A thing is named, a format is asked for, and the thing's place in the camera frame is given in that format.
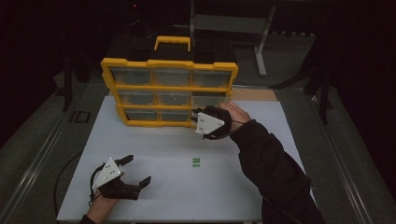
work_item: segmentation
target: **floor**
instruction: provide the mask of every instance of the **floor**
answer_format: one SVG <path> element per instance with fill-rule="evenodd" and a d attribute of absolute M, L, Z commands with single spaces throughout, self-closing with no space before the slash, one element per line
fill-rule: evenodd
<path fill-rule="evenodd" d="M 314 36 L 270 35 L 262 54 L 267 77 L 258 76 L 252 46 L 235 45 L 239 73 L 234 85 L 267 89 L 295 76 L 314 40 Z M 302 92 L 305 83 L 302 80 L 275 94 L 327 223 L 396 223 L 396 203 L 336 90 L 330 92 L 329 124 L 323 125 L 316 97 Z M 75 81 L 74 101 L 67 111 L 62 111 L 63 97 L 51 96 L 1 148 L 0 223 L 56 221 L 57 208 L 106 95 L 108 88 L 97 74 L 89 83 Z M 82 116 L 77 118 L 74 111 Z M 87 122 L 81 121 L 88 113 Z"/>

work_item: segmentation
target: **tool box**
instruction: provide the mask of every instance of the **tool box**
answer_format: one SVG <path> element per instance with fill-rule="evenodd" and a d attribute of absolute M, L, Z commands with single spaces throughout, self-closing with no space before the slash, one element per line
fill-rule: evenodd
<path fill-rule="evenodd" d="M 126 125 L 193 127 L 191 110 L 227 102 L 237 76 L 227 40 L 119 35 L 101 62 Z"/>

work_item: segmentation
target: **black sleeve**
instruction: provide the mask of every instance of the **black sleeve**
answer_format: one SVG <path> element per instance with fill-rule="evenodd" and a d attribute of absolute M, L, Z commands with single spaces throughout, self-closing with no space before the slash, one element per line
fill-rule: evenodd
<path fill-rule="evenodd" d="M 96 224 L 96 223 L 94 223 L 90 218 L 88 218 L 87 215 L 84 215 L 84 217 L 82 217 L 82 220 L 79 222 L 79 224 Z"/>
<path fill-rule="evenodd" d="M 253 119 L 231 138 L 243 173 L 262 195 L 264 223 L 325 223 L 310 195 L 311 180 L 273 134 Z"/>

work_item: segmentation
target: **dark background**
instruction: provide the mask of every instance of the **dark background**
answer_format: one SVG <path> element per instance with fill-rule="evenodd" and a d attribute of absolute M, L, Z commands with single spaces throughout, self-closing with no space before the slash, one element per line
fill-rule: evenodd
<path fill-rule="evenodd" d="M 261 1 L 196 1 L 204 13 L 260 16 Z M 391 1 L 279 3 L 271 32 L 317 35 L 302 71 L 324 66 L 373 160 L 396 197 L 396 20 Z M 69 52 L 79 81 L 100 70 L 116 33 L 188 35 L 189 1 L 0 2 L 0 146 L 56 90 Z"/>

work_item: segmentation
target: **table top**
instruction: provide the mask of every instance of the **table top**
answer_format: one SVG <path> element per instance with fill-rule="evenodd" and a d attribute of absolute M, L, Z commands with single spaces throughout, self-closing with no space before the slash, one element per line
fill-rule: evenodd
<path fill-rule="evenodd" d="M 235 101 L 274 133 L 303 167 L 280 102 L 274 97 L 267 98 L 273 101 L 238 101 L 239 95 L 234 93 Z M 137 185 L 150 175 L 151 183 L 137 201 L 119 202 L 108 220 L 259 221 L 262 196 L 243 175 L 238 152 L 230 138 L 203 140 L 190 128 L 125 126 L 115 111 L 114 98 L 107 96 L 57 219 L 79 221 L 89 209 L 93 170 L 110 157 L 132 154 L 134 160 L 121 167 L 125 172 L 121 180 Z M 199 167 L 192 166 L 195 158 L 200 158 Z"/>

